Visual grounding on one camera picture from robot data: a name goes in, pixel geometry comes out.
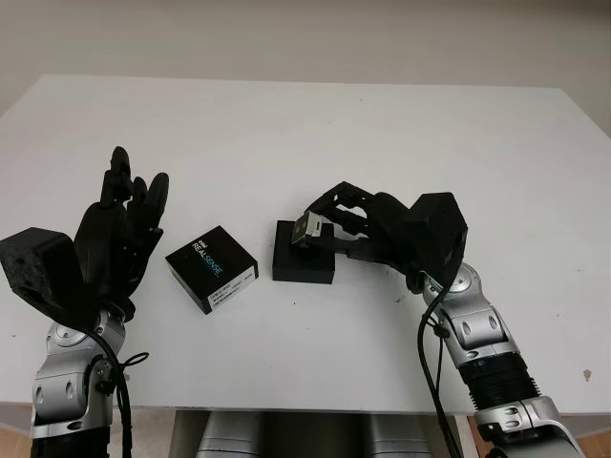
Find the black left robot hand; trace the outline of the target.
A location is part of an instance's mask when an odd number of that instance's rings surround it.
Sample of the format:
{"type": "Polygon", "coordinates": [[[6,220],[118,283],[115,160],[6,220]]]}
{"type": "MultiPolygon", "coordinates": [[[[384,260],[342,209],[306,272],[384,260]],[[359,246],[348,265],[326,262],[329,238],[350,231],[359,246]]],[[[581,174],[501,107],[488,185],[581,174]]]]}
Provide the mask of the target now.
{"type": "Polygon", "coordinates": [[[96,297],[120,309],[125,321],[135,315],[131,296],[163,235],[159,223],[168,191],[165,173],[150,183],[132,177],[128,153],[117,146],[100,199],[86,210],[74,238],[85,283],[96,297]]]}

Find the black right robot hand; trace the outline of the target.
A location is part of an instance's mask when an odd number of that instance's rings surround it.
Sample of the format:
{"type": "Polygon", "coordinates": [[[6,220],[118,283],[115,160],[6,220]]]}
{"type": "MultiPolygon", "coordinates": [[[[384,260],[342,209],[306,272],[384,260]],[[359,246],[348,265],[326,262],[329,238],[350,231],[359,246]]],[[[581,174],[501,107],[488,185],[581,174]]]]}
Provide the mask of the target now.
{"type": "Polygon", "coordinates": [[[343,181],[310,204],[305,215],[328,219],[354,239],[337,239],[307,231],[294,236],[292,243],[343,254],[354,260],[385,264],[403,274],[407,282],[418,284],[420,265],[415,249],[401,228],[407,212],[405,205],[388,194],[374,195],[343,181]]]}

